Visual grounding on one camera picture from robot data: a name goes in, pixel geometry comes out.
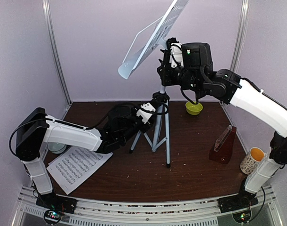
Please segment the sheet music page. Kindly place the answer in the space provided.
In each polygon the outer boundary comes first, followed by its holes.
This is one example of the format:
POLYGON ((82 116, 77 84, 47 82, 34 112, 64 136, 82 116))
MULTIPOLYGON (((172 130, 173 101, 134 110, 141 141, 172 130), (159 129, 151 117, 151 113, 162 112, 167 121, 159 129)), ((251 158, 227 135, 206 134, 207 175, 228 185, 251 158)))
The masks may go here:
POLYGON ((66 195, 77 189, 102 167, 113 153, 102 154, 85 148, 71 147, 54 159, 47 171, 66 195))

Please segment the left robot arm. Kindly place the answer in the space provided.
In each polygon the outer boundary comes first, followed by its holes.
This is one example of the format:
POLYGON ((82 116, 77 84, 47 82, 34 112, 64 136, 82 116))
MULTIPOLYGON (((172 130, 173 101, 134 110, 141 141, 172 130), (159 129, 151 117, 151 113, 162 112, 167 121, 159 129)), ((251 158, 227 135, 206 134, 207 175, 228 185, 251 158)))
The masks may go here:
POLYGON ((106 124, 85 127, 62 121, 46 114, 38 107, 12 132, 10 138, 16 138, 11 153, 26 166, 42 201, 56 209, 61 204, 55 195, 45 164, 40 157, 43 143, 59 143, 76 146, 97 153, 110 153, 125 146, 137 132, 145 133, 154 124, 156 116, 169 112, 167 103, 152 99, 142 105, 131 102, 115 105, 100 121, 106 124))

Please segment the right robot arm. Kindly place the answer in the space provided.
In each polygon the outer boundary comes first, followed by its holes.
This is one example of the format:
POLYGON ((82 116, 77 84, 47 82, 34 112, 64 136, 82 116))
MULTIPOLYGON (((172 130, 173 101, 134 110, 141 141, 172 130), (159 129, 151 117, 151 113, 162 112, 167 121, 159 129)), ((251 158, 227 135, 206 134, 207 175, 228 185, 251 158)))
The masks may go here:
POLYGON ((252 194, 260 190, 283 165, 287 165, 287 107, 265 94, 252 81, 228 69, 213 70, 210 45, 201 42, 181 44, 167 41, 157 71, 164 86, 180 86, 195 93, 198 104, 205 96, 212 96, 225 104, 241 108, 262 120, 274 130, 271 152, 261 160, 244 180, 243 191, 234 197, 234 204, 244 208, 252 201, 252 194))

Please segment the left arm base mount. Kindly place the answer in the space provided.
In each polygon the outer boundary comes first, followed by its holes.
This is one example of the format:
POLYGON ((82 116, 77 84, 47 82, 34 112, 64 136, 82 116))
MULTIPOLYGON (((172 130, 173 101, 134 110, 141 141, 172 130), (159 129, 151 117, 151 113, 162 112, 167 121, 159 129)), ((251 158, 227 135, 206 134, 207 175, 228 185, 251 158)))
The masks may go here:
POLYGON ((36 205, 47 209, 56 210, 61 213, 73 214, 76 209, 77 200, 74 198, 59 196, 55 193, 45 195, 38 194, 36 205))

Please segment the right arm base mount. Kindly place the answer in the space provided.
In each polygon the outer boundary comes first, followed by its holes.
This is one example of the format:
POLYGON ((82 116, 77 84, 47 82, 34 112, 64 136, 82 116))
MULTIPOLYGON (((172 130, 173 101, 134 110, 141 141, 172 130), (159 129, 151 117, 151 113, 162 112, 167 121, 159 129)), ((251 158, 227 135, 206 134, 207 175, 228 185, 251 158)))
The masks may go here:
POLYGON ((221 213, 248 209, 259 203, 257 198, 249 199, 247 197, 238 197, 237 195, 220 198, 217 201, 221 213))

